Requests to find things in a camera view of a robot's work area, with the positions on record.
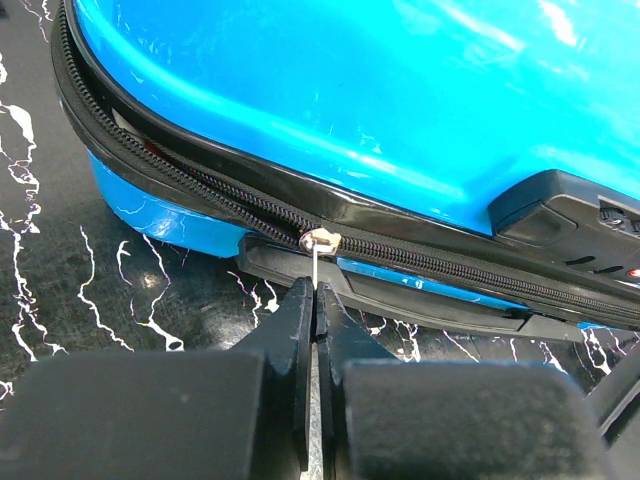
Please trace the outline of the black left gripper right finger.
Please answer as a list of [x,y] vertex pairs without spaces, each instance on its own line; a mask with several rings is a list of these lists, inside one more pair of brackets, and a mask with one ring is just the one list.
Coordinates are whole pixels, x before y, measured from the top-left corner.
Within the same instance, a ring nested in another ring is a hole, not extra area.
[[538,364],[395,358],[316,290],[328,479],[611,479],[579,387]]

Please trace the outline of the silver zipper pull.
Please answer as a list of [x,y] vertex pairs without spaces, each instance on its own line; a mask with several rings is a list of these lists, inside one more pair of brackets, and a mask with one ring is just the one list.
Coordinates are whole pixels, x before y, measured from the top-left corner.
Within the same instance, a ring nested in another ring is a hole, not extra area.
[[311,440],[312,460],[318,479],[335,479],[335,438],[332,406],[331,367],[327,357],[326,295],[320,281],[320,258],[333,255],[338,240],[324,228],[304,233],[300,248],[311,257],[311,280],[314,288],[311,328]]

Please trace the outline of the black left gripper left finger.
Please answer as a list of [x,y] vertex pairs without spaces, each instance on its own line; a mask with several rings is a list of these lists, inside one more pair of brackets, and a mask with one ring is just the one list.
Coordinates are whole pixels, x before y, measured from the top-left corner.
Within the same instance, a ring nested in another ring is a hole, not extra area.
[[1,416],[5,479],[296,479],[309,460],[314,288],[227,350],[85,352],[30,368]]

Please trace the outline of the blue suitcase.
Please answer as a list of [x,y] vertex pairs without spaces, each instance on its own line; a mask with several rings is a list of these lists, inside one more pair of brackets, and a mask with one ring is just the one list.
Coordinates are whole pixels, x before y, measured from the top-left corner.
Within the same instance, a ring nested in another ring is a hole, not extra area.
[[635,1],[64,1],[60,99],[112,211],[351,307],[639,326]]

